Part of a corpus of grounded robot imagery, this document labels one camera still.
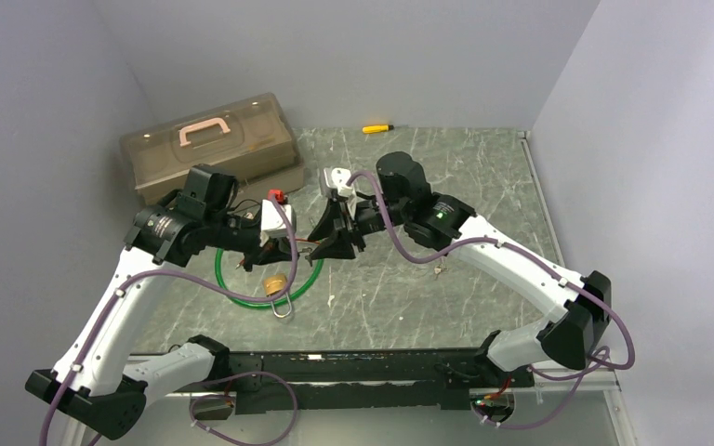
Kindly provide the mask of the bunch of small keys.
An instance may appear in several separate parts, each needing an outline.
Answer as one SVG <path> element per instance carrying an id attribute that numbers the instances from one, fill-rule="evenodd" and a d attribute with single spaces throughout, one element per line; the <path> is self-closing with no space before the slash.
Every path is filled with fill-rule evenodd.
<path id="1" fill-rule="evenodd" d="M 437 266 L 433 269 L 433 272 L 434 272 L 434 275 L 435 275 L 436 277 L 439 277 L 441 274 L 443 274 L 443 273 L 446 272 L 447 270 L 448 270 L 448 267 L 446 267 L 445 264 L 442 263 L 442 264 L 437 265 Z"/>

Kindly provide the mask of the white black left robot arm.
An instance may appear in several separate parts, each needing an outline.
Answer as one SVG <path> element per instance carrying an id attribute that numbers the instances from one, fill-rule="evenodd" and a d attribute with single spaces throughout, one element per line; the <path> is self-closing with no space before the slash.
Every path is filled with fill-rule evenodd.
<path id="1" fill-rule="evenodd" d="M 65 413 L 100 437 L 122 438 L 165 395 L 199 383 L 223 387 L 230 351 L 204 335 L 141 365 L 128 360 L 142 326 L 190 260 L 208 247 L 241 253 L 246 264 L 298 262 L 296 216 L 272 191 L 252 219 L 232 205 L 238 183 L 208 164 L 192 167 L 184 185 L 134 217 L 116 270 L 83 331 L 49 369 L 32 372 L 26 389 L 52 413 Z"/>

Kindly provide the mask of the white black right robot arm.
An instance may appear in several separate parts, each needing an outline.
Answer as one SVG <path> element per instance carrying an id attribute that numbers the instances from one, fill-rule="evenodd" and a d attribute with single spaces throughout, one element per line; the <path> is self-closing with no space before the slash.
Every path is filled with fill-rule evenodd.
<path id="1" fill-rule="evenodd" d="M 405 152 L 382 156 L 376 170 L 372 195 L 355 190 L 356 176 L 348 169 L 322 170 L 327 203 L 309 236 L 319 244 L 312 258 L 354 259 L 365 236 L 401 227 L 437 257 L 452 255 L 491 274 L 541 312 L 538 321 L 488 335 L 474 363 L 481 382 L 496 386 L 510 372 L 540 361 L 588 368 L 610 321 L 607 277 L 598 271 L 582 276 L 519 246 L 473 207 L 433 191 L 423 166 Z"/>

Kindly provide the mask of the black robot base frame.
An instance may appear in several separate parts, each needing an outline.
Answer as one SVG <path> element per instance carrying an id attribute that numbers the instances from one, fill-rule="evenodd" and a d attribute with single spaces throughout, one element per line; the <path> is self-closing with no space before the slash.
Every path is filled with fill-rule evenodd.
<path id="1" fill-rule="evenodd" d="M 229 392 L 238 414 L 288 410 L 435 407 L 468 410 L 485 394 L 534 384 L 531 372 L 495 372 L 477 348 L 233 352 L 185 392 Z"/>

